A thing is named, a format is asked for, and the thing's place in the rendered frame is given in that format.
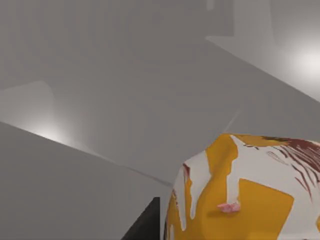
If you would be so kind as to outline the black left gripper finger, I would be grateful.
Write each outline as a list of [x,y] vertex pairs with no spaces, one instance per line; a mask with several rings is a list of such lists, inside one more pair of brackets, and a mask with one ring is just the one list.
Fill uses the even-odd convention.
[[160,240],[160,197],[154,197],[121,240]]

